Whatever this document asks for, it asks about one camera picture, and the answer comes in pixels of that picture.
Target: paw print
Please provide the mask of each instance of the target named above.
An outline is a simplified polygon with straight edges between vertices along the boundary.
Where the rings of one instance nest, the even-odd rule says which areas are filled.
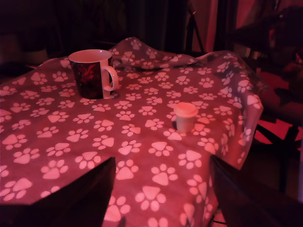
[[[183,92],[186,92],[186,93],[189,93],[189,94],[197,93],[197,92],[198,92],[198,88],[192,87],[192,86],[190,86],[190,87],[185,87],[185,88],[183,89]]]
[[[211,114],[205,114],[205,113],[197,115],[197,118],[198,118],[199,122],[202,122],[204,124],[209,124],[210,121],[215,121],[216,120],[215,118],[213,118],[213,116]]]
[[[186,78],[186,76],[181,76],[181,77],[177,77],[176,83],[183,85],[183,84],[188,84],[190,81],[190,79]]]
[[[231,62],[228,61],[228,62],[224,62],[223,64],[219,65],[218,69],[217,69],[217,72],[225,72],[225,70],[228,69],[230,63]]]
[[[126,162],[121,161],[116,167],[116,179],[117,180],[126,180],[133,179],[134,173],[139,170],[138,166],[134,165],[133,160],[129,159]]]
[[[130,142],[124,141],[122,147],[118,150],[122,155],[128,155],[130,152],[138,153],[140,151],[139,147],[142,143],[137,143],[137,141],[132,140]]]
[[[166,164],[161,164],[160,167],[153,167],[151,172],[155,174],[152,177],[152,181],[167,186],[169,185],[169,181],[175,181],[178,179],[178,175],[175,174],[175,168],[169,167],[167,168]]]
[[[124,109],[126,110],[128,107],[131,107],[132,104],[129,103],[129,101],[119,101],[119,103],[114,104],[117,109]]]
[[[19,148],[23,143],[27,142],[25,135],[15,136],[14,134],[9,135],[2,141],[2,144],[6,145],[6,150],[12,150],[13,148]]]
[[[40,156],[38,152],[39,149],[31,150],[30,148],[26,148],[22,152],[18,151],[14,153],[14,157],[15,157],[14,163],[27,164],[31,159],[35,159]]]
[[[187,181],[187,184],[190,186],[189,192],[196,195],[197,203],[206,199],[207,183],[203,182],[201,176],[195,174],[193,179]]]
[[[195,151],[188,150],[188,151],[186,151],[185,154],[178,155],[178,158],[180,159],[179,165],[180,166],[186,165],[186,169],[192,169],[195,166],[196,167],[202,166],[202,162],[200,160],[201,154],[199,154]]]
[[[53,98],[40,98],[36,104],[38,105],[50,105],[54,101]]]
[[[155,112],[157,111],[153,109],[152,106],[142,106],[142,108],[139,110],[139,113],[142,113],[143,116],[152,116]]]
[[[214,84],[214,81],[210,80],[209,77],[202,78],[201,81],[199,82],[199,85],[202,85],[204,88],[213,87],[213,84]]]
[[[232,111],[231,111],[230,107],[221,105],[219,107],[214,108],[214,113],[215,114],[221,114],[222,116],[225,116],[226,114],[231,115]]]
[[[213,138],[201,138],[201,141],[198,142],[198,145],[204,147],[206,151],[210,152],[213,155],[219,149],[219,144],[217,144]]]
[[[33,112],[31,113],[31,117],[38,117],[41,115],[45,115],[48,113],[49,110],[45,110],[45,108],[39,108],[38,110],[33,110]]]
[[[169,82],[162,82],[159,84],[159,86],[163,89],[170,89],[172,86],[174,86],[173,84],[169,83]]]
[[[88,130],[78,129],[76,131],[71,130],[68,132],[69,136],[66,138],[70,142],[78,142],[79,139],[85,139],[88,137]]]
[[[75,117],[72,121],[77,122],[78,124],[88,123],[91,119],[94,119],[94,116],[91,113],[79,114],[78,117]]]
[[[146,89],[144,89],[144,94],[148,94],[149,96],[151,96],[151,95],[157,95],[158,91],[159,91],[158,89],[155,89],[153,87],[146,88]]]
[[[164,122],[161,122],[158,118],[153,120],[147,120],[145,126],[151,128],[151,130],[157,130],[163,127]]]
[[[166,81],[168,78],[169,75],[167,75],[166,72],[158,72],[158,74],[155,76],[155,79],[158,81]]]
[[[56,74],[53,74],[53,78],[56,82],[63,82],[68,79],[66,76],[66,72],[60,72],[58,71]]]
[[[131,118],[134,117],[134,114],[131,111],[121,111],[120,113],[116,114],[116,117],[122,121],[130,121]]]
[[[64,109],[66,107],[72,108],[75,105],[75,102],[72,102],[70,100],[61,101],[60,105],[58,105],[59,108]]]
[[[93,147],[98,147],[98,150],[103,150],[106,147],[112,147],[114,145],[115,139],[112,137],[108,137],[107,135],[103,135],[101,137],[97,137],[94,139]]]
[[[57,143],[55,147],[51,147],[46,150],[47,156],[56,155],[57,157],[59,157],[63,155],[63,153],[68,153],[71,151],[69,145],[69,143]]]
[[[161,104],[163,102],[162,98],[157,98],[155,96],[147,98],[147,104],[152,104],[152,105],[156,105],[156,104]]]
[[[84,152],[81,156],[76,157],[75,161],[76,163],[79,163],[79,168],[84,169],[93,169],[95,167],[95,164],[98,164],[101,162],[101,157],[97,155],[98,152],[96,151],[89,151]]]
[[[211,68],[198,68],[198,73],[200,75],[205,75],[205,74],[209,74],[209,73],[212,73],[212,69]]]
[[[142,78],[139,78],[138,81],[141,84],[148,84],[148,83],[152,82],[152,79],[150,77],[142,77]]]
[[[57,90],[57,86],[46,86],[46,87],[41,87],[41,91],[42,92],[51,92],[51,91],[54,91],[54,90]]]
[[[59,92],[59,95],[61,96],[61,97],[67,97],[67,98],[69,98],[69,97],[71,97],[71,96],[74,96],[75,95],[75,92],[74,92],[74,90],[73,89],[64,89],[63,91],[60,91]]]
[[[122,128],[123,128],[122,134],[126,134],[128,137],[132,136],[134,133],[140,134],[141,132],[141,128],[135,127],[134,124],[124,125]]]
[[[207,94],[207,93],[203,93],[202,95],[199,95],[200,98],[202,98],[203,100],[214,100],[215,98],[217,98],[217,96],[213,95],[212,93]]]
[[[47,166],[41,168],[43,173],[42,178],[46,180],[54,180],[60,177],[60,174],[64,174],[68,170],[68,166],[64,165],[64,160],[55,161],[52,160]]]
[[[130,101],[134,101],[140,98],[141,98],[141,94],[136,94],[136,93],[126,94],[126,99]]]
[[[20,93],[25,99],[34,99],[39,97],[40,95],[35,91],[25,91]]]
[[[160,192],[160,188],[144,186],[142,192],[138,193],[135,197],[137,202],[141,202],[141,209],[147,210],[149,206],[151,210],[156,212],[160,208],[159,203],[165,203],[166,197]]]
[[[21,121],[19,121],[18,123],[13,124],[11,127],[12,127],[13,130],[16,130],[16,129],[23,129],[24,126],[30,125],[30,124],[31,124],[31,123],[30,123],[30,120],[21,120]]]

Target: paw print pattern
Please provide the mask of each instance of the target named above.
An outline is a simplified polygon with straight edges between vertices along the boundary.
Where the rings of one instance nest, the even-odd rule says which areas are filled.
[[[137,143],[137,141],[132,140],[130,142],[124,141],[122,143],[122,147],[118,150],[122,155],[128,155],[130,152],[138,153],[140,151],[141,143]]]
[[[76,163],[79,163],[80,169],[85,169],[86,167],[88,169],[93,169],[95,164],[101,162],[101,157],[97,154],[98,152],[96,151],[84,152],[81,156],[76,157],[75,161]]]
[[[43,173],[42,178],[46,180],[54,180],[60,177],[60,174],[64,174],[68,170],[68,166],[64,165],[64,160],[59,161],[52,160],[47,166],[41,168]]]
[[[129,159],[126,162],[120,161],[116,167],[116,179],[127,180],[133,179],[134,173],[139,170],[138,166],[134,165],[133,160]]]
[[[135,197],[137,202],[141,203],[141,209],[147,210],[151,207],[151,210],[156,212],[160,208],[159,203],[165,203],[166,197],[164,194],[160,193],[160,188],[144,186],[142,192],[138,193]]]
[[[158,183],[162,186],[169,185],[169,181],[175,181],[178,179],[178,175],[175,174],[175,168],[169,167],[167,168],[166,164],[161,164],[160,167],[153,167],[151,172],[155,174],[152,177],[152,181]]]

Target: mug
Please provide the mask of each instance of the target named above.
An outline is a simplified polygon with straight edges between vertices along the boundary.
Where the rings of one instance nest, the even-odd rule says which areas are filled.
[[[88,99],[109,98],[119,88],[117,72],[110,66],[112,54],[104,50],[72,53],[68,59],[75,74],[79,93]]]

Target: tablecloth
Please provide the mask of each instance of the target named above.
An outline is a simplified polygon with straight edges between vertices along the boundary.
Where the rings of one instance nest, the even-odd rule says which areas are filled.
[[[67,58],[1,85],[1,203],[33,203],[116,157],[103,226],[206,226],[217,207],[209,157],[243,165],[263,109],[258,78],[226,51],[166,56],[136,38],[110,51],[112,99],[80,97]],[[188,134],[173,125],[179,102],[199,109]]]

